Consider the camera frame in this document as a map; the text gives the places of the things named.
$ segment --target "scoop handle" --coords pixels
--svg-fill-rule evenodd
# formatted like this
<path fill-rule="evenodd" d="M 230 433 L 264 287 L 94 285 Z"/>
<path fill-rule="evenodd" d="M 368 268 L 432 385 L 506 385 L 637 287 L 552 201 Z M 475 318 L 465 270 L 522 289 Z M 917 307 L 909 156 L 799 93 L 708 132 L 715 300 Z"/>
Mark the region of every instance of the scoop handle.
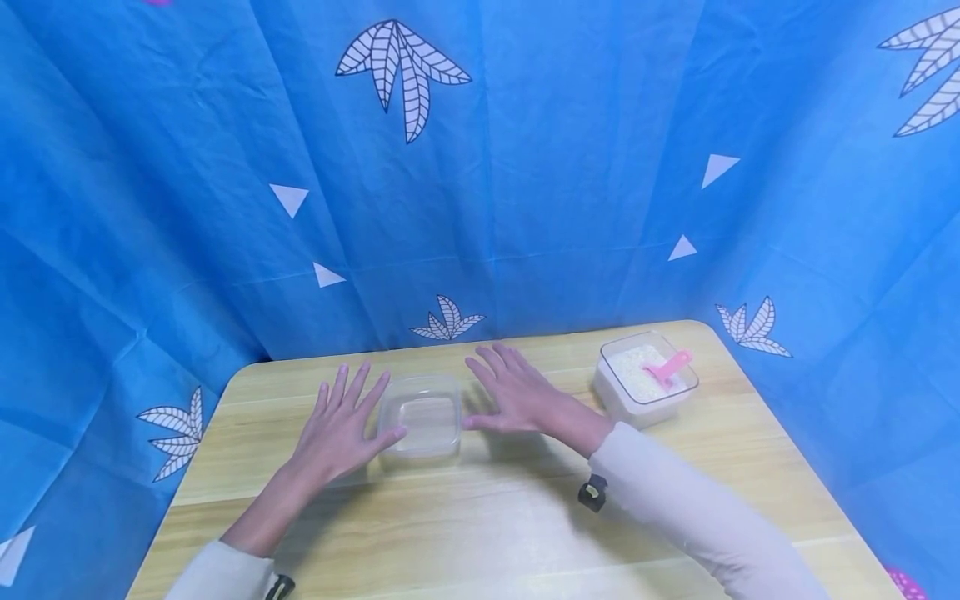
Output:
<path fill-rule="evenodd" d="M 657 379 L 660 381 L 666 381 L 670 377 L 677 374 L 677 372 L 690 364 L 690 361 L 693 360 L 693 355 L 690 354 L 689 350 L 680 350 L 676 354 L 670 357 L 670 360 L 663 363 L 660 367 L 654 367 L 651 369 L 656 375 Z"/>

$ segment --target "empty plastic container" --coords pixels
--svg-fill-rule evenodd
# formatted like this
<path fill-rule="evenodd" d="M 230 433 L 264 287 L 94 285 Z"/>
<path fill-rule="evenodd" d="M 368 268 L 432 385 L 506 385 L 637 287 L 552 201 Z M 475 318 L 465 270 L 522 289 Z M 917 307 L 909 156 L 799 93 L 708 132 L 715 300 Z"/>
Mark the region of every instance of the empty plastic container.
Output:
<path fill-rule="evenodd" d="M 609 342 L 600 348 L 593 389 L 608 414 L 637 429 L 649 427 L 677 414 L 680 405 L 700 385 L 689 365 L 670 378 L 669 389 L 643 369 L 648 363 L 660 366 L 677 350 L 656 331 L 638 333 Z"/>
<path fill-rule="evenodd" d="M 443 375 L 392 381 L 380 399 L 377 430 L 397 426 L 407 435 L 385 454 L 401 458 L 438 458 L 460 450 L 460 385 Z"/>

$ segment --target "pink plastic scoop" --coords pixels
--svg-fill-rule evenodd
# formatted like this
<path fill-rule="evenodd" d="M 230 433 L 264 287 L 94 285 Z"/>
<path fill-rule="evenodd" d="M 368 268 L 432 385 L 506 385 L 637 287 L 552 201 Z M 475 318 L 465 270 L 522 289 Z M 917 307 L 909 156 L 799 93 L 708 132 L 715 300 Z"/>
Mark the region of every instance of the pink plastic scoop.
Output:
<path fill-rule="evenodd" d="M 670 360 L 659 367 L 656 365 L 644 365 L 643 368 L 657 379 L 664 390 L 669 390 L 673 387 L 673 382 L 670 381 L 670 377 L 677 374 L 683 367 L 689 365 L 692 360 L 693 355 L 690 354 L 688 350 L 680 350 L 674 354 Z"/>

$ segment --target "pink pattern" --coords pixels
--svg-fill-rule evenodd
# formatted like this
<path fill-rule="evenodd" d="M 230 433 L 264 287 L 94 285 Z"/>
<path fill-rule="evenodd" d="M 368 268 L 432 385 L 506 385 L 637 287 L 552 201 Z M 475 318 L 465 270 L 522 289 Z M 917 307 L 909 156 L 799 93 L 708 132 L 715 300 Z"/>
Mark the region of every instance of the pink pattern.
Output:
<path fill-rule="evenodd" d="M 929 600 L 929 596 L 920 589 L 917 582 L 913 581 L 913 579 L 903 571 L 888 566 L 887 574 L 890 575 L 890 579 L 894 580 L 894 583 L 897 584 L 897 589 L 900 590 L 900 593 L 903 594 L 906 600 Z"/>

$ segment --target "white sleeve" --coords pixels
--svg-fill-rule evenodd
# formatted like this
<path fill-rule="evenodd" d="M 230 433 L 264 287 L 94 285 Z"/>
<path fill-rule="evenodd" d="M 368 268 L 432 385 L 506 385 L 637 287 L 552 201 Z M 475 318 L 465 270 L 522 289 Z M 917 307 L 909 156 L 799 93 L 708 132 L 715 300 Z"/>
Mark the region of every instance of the white sleeve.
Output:
<path fill-rule="evenodd" d="M 264 600 L 275 582 L 272 560 L 216 540 L 194 557 L 167 600 Z"/>
<path fill-rule="evenodd" d="M 611 502 L 701 564 L 730 598 L 828 600 L 784 534 L 630 425 L 616 425 L 590 467 Z"/>

